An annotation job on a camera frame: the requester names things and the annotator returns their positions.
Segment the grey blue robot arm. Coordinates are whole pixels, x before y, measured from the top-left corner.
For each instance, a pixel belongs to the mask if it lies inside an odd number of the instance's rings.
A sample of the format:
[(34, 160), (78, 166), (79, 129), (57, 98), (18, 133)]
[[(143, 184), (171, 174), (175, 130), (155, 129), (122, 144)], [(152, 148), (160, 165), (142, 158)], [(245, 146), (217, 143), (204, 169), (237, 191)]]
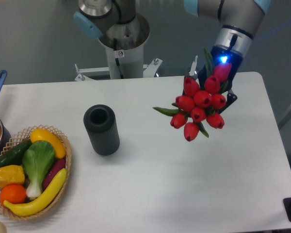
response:
[[(227, 104), (237, 96), (232, 82), (255, 34), (267, 13), (268, 0), (186, 0), (185, 10), (198, 17), (218, 20), (222, 28), (211, 49), (205, 53), (206, 64), (200, 72), (190, 74), (204, 83), (210, 68), (231, 63), (225, 92)], [(150, 34), (149, 23), (136, 12), (133, 0), (81, 0), (74, 13), (78, 28), (89, 38), (98, 40), (105, 48), (110, 77), (129, 79), (153, 77), (159, 62), (144, 67), (144, 44)]]

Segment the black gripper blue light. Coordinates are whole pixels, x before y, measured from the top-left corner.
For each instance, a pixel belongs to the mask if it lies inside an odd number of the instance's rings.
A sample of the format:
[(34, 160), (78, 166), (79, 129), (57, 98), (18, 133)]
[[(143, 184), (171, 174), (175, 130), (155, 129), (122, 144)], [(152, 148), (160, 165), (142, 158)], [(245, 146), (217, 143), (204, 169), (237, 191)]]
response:
[(227, 91), (226, 104), (218, 110), (221, 114), (238, 99), (231, 88), (243, 58), (219, 47), (213, 47), (211, 51), (203, 48), (203, 55), (205, 65), (198, 74), (199, 89), (210, 94), (222, 94)]

